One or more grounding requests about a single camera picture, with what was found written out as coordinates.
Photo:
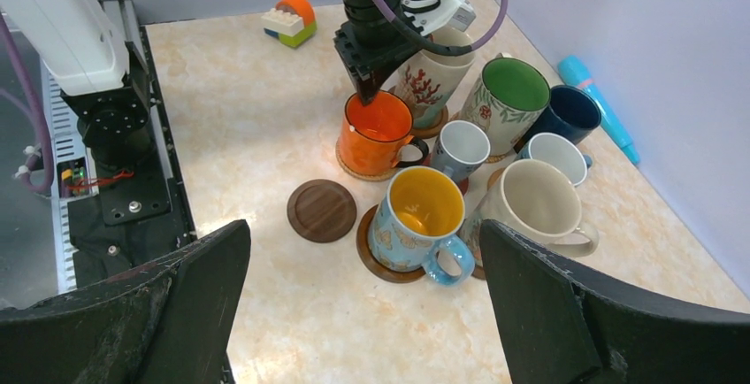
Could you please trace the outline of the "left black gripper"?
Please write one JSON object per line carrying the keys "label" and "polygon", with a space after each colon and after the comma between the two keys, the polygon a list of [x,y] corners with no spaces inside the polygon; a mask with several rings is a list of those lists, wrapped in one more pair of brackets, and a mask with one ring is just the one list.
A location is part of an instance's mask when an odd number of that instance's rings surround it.
{"label": "left black gripper", "polygon": [[334,46],[349,77],[355,80],[362,105],[372,103],[386,80],[403,61],[425,45],[415,36],[404,36],[403,29],[417,33],[428,42],[424,27],[408,18],[402,0],[383,0],[396,17],[392,22],[373,0],[342,0],[347,20],[336,31]]}

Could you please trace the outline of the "orange plastic cup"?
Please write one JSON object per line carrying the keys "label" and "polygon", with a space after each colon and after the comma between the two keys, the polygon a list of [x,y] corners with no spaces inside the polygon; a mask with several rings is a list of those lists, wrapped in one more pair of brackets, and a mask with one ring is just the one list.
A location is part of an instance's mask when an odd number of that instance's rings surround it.
{"label": "orange plastic cup", "polygon": [[344,104],[339,145],[344,163],[357,173],[375,175],[422,162],[427,143],[412,134],[407,108],[395,95],[380,90],[364,106],[357,93]]}

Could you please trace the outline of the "cream seashell mug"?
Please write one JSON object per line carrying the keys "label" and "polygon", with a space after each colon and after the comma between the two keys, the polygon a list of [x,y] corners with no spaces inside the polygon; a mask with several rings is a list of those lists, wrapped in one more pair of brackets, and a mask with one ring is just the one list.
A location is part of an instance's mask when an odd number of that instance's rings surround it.
{"label": "cream seashell mug", "polygon": [[475,56],[470,52],[448,57],[420,50],[398,68],[394,94],[409,106],[414,128],[427,129],[435,125]]}

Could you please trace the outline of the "small grey cup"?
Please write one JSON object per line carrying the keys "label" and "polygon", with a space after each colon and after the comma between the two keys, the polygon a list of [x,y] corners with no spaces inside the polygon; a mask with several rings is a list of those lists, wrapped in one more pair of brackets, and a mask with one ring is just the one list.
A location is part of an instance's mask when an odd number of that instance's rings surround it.
{"label": "small grey cup", "polygon": [[453,120],[440,130],[428,165],[459,184],[487,161],[490,150],[490,141],[480,127]]}

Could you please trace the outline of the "dark woven coaster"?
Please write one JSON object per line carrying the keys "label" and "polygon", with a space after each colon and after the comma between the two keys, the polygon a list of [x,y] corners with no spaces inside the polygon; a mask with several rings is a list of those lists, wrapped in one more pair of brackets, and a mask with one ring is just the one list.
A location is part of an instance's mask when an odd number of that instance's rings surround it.
{"label": "dark woven coaster", "polygon": [[303,239],[316,243],[335,242],[356,223],[356,201],[338,182],[308,180],[288,198],[287,218]]}

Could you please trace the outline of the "red round coaster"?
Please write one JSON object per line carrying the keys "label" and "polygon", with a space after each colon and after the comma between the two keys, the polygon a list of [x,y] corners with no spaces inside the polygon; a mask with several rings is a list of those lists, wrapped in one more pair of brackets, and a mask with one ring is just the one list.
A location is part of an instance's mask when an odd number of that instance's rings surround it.
{"label": "red round coaster", "polygon": [[[424,165],[424,166],[429,166],[429,165],[430,165],[430,163],[431,163],[431,157],[432,157],[432,155],[428,155],[428,156],[426,157],[426,159],[425,159],[425,160],[424,160],[424,161],[422,162],[422,165]],[[469,190],[469,186],[470,186],[470,184],[469,184],[469,179],[468,179],[468,178],[465,178],[465,179],[461,180],[461,181],[460,181],[460,182],[459,182],[459,183],[457,184],[457,186],[459,187],[459,189],[460,189],[460,191],[461,191],[462,195],[463,195],[463,196],[465,196],[465,195],[467,194],[467,192],[468,192],[468,190]]]}

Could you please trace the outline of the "yellow interior cup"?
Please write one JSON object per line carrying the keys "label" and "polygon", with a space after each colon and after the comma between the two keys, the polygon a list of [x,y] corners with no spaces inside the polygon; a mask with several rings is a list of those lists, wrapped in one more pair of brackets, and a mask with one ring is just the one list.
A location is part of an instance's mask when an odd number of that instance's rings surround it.
{"label": "yellow interior cup", "polygon": [[436,283],[456,286],[475,267],[457,235],[464,214],[463,195],[447,175],[421,165],[403,169],[389,181],[369,226],[370,250],[395,272],[422,268]]}

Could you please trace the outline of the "white blue mug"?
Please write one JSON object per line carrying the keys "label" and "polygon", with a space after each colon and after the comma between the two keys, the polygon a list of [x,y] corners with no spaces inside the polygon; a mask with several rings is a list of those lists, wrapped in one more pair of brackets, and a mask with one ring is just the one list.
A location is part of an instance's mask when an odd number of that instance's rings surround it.
{"label": "white blue mug", "polygon": [[566,138],[553,133],[534,135],[517,153],[515,160],[534,159],[550,164],[575,186],[580,186],[588,176],[589,157]]}

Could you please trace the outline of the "large brown wooden saucer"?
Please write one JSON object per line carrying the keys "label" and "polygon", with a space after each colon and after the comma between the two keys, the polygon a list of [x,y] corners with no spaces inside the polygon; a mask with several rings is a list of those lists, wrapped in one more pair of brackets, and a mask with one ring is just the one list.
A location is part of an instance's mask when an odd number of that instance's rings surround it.
{"label": "large brown wooden saucer", "polygon": [[411,272],[395,272],[382,265],[372,254],[368,243],[369,226],[378,206],[373,205],[362,217],[356,230],[356,248],[364,266],[378,278],[395,284],[415,282],[425,276],[425,270],[417,268]]}

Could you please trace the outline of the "dark blue mug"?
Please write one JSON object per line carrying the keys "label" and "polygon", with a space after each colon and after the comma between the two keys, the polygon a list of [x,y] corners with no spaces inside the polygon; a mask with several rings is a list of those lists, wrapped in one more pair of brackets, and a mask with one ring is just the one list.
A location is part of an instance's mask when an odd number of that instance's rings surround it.
{"label": "dark blue mug", "polygon": [[578,88],[558,85],[550,89],[547,108],[515,143],[519,152],[538,133],[562,136],[574,145],[583,141],[601,124],[602,115],[594,100]]}

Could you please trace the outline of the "medium brown round coaster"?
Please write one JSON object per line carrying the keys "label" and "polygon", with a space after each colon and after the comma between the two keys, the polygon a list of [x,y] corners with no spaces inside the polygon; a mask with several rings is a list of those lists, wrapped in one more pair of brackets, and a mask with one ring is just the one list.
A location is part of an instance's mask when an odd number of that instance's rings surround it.
{"label": "medium brown round coaster", "polygon": [[421,138],[436,136],[448,120],[448,93],[442,86],[419,84],[393,86],[388,91],[403,101],[407,108],[407,123],[412,133]]}

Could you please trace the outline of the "cork coaster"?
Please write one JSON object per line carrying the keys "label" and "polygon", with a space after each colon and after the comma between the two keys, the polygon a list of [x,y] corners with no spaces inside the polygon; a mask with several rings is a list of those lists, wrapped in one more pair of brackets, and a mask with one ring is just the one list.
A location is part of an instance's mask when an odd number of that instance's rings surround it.
{"label": "cork coaster", "polygon": [[352,176],[352,177],[354,177],[356,179],[359,179],[359,180],[364,180],[364,181],[369,181],[369,182],[386,181],[386,180],[390,180],[398,172],[397,169],[391,169],[391,170],[386,171],[384,173],[375,174],[375,175],[367,175],[367,174],[357,173],[357,172],[355,172],[354,170],[352,170],[350,167],[348,167],[344,163],[344,161],[343,161],[343,159],[341,157],[341,150],[340,150],[339,145],[335,146],[335,155],[336,155],[336,159],[338,161],[338,164],[342,168],[342,170],[345,173],[349,174],[350,176]]}

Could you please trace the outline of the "dark walnut coaster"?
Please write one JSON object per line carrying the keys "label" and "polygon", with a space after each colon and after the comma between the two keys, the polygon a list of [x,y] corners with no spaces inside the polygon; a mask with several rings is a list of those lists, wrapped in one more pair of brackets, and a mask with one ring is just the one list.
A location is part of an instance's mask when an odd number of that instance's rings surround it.
{"label": "dark walnut coaster", "polygon": [[475,265],[474,270],[471,274],[473,277],[480,279],[480,280],[486,280],[486,273],[482,266]]}

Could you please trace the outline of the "woven rattan coaster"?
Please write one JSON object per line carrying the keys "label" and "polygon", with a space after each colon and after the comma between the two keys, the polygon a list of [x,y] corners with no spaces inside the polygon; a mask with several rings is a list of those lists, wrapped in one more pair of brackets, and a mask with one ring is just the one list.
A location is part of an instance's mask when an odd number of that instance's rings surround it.
{"label": "woven rattan coaster", "polygon": [[488,164],[497,163],[497,162],[502,161],[506,157],[510,157],[514,153],[515,153],[514,150],[509,150],[508,152],[500,154],[500,155],[490,155],[490,156],[487,157],[486,162]]}

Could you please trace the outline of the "light wood coaster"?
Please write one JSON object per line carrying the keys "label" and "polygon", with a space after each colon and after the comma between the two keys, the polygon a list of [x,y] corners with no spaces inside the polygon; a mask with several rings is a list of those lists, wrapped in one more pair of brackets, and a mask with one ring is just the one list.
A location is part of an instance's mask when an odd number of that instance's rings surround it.
{"label": "light wood coaster", "polygon": [[491,188],[491,187],[493,186],[493,184],[494,184],[494,183],[495,183],[495,182],[496,182],[497,180],[499,180],[499,179],[500,179],[500,177],[501,177],[501,176],[502,176],[502,174],[503,174],[503,173],[505,172],[505,170],[506,170],[506,168],[505,168],[505,167],[502,167],[502,168],[499,168],[499,169],[495,170],[494,172],[492,172],[492,173],[490,174],[490,176],[488,177],[488,180],[487,180],[487,184],[486,184],[486,187],[487,187],[487,189],[490,189],[490,188]]}

